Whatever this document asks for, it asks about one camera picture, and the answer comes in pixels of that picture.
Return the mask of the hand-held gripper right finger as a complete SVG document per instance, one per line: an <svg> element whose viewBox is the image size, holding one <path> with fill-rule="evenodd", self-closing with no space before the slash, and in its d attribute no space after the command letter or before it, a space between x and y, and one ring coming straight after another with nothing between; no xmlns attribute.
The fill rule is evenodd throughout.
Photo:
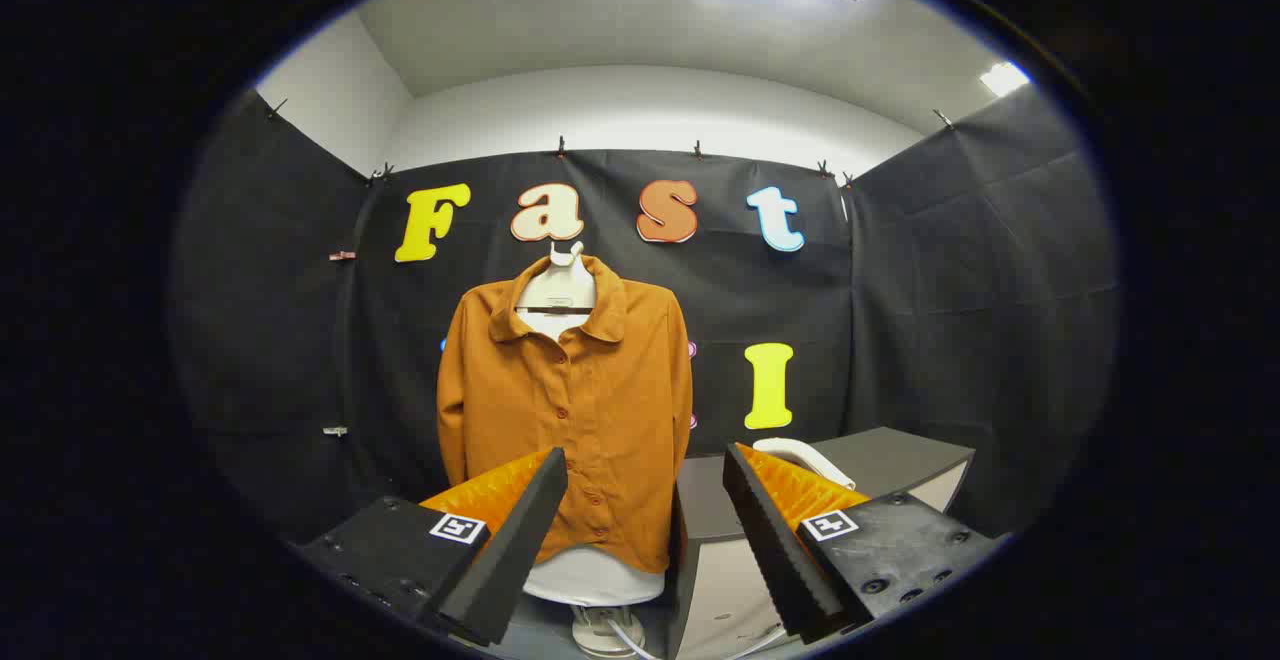
<svg viewBox="0 0 1280 660"><path fill-rule="evenodd" d="M893 620L1001 550L911 492L872 499L742 443L722 483L785 632L806 645Z"/></svg>

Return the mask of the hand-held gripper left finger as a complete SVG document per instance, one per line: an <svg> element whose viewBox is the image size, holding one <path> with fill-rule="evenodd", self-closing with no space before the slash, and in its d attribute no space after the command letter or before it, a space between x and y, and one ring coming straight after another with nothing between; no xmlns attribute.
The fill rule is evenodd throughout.
<svg viewBox="0 0 1280 660"><path fill-rule="evenodd" d="M370 501L300 556L403 625L486 647L503 640L567 486L552 446L428 500Z"/></svg>

